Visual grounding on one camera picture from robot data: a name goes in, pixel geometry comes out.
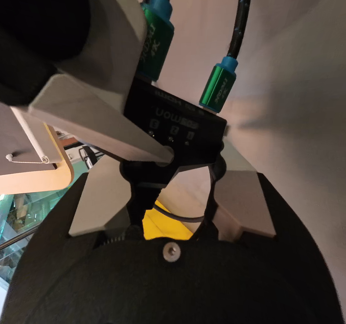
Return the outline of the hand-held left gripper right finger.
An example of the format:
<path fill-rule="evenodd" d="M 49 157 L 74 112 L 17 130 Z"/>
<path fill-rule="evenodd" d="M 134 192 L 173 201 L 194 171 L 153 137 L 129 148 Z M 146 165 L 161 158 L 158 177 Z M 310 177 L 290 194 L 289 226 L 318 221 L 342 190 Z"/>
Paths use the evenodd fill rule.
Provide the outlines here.
<path fill-rule="evenodd" d="M 236 242 L 244 233 L 274 238 L 274 223 L 257 171 L 229 140 L 223 140 L 222 150 L 208 169 L 205 231 L 228 242 Z"/>

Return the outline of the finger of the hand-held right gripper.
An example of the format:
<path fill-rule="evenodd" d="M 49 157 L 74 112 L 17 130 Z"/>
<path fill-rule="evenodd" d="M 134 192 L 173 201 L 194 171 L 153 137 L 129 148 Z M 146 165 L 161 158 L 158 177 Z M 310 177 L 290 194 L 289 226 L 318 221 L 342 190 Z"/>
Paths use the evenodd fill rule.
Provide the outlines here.
<path fill-rule="evenodd" d="M 79 55 L 59 68 L 98 89 L 126 97 L 147 33 L 138 0 L 89 0 L 90 29 Z"/>
<path fill-rule="evenodd" d="M 170 163 L 173 154 L 68 74 L 50 77 L 29 114 L 128 161 Z"/>

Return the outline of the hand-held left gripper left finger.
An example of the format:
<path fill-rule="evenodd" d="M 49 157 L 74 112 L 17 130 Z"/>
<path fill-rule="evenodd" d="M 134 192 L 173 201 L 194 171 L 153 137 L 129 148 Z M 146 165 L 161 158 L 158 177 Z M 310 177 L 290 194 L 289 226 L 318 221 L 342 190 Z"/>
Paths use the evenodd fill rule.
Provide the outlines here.
<path fill-rule="evenodd" d="M 127 228 L 131 196 L 130 183 L 120 173 L 120 162 L 104 155 L 88 171 L 69 235 Z"/>

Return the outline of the yellow plastic bin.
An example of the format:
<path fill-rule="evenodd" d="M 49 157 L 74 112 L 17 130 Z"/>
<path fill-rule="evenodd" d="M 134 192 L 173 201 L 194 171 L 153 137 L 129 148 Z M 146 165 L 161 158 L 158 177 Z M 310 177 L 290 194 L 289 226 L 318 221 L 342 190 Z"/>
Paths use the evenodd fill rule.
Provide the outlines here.
<path fill-rule="evenodd" d="M 146 211 L 142 223 L 145 240 L 162 237 L 176 240 L 188 240 L 193 235 L 193 231 L 191 231 L 184 222 L 169 218 L 155 208 Z"/>

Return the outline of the black HDMI switch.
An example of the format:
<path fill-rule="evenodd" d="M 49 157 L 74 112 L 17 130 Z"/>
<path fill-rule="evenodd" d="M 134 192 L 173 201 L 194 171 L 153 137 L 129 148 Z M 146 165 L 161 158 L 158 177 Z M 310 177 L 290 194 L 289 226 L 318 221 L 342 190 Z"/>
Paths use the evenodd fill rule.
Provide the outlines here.
<path fill-rule="evenodd" d="M 213 165 L 220 159 L 227 122 L 137 78 L 132 82 L 124 115 L 151 141 L 174 152 L 166 166 L 159 166 L 159 161 L 120 163 L 120 172 L 131 186 L 126 205 L 130 224 L 142 227 L 146 210 L 153 208 L 161 190 L 175 175 Z"/>

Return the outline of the black pole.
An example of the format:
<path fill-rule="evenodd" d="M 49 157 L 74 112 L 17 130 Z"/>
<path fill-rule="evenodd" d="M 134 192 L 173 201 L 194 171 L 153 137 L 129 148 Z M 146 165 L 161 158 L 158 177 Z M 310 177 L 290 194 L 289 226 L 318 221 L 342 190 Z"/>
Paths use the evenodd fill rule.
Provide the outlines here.
<path fill-rule="evenodd" d="M 0 250 L 3 250 L 3 249 L 5 249 L 5 248 L 7 248 L 13 244 L 16 244 L 19 241 L 25 239 L 28 236 L 33 235 L 37 231 L 39 226 L 40 226 L 40 224 L 30 228 L 29 230 L 17 235 L 14 238 L 11 238 L 10 240 L 7 240 L 4 243 L 0 244 Z"/>

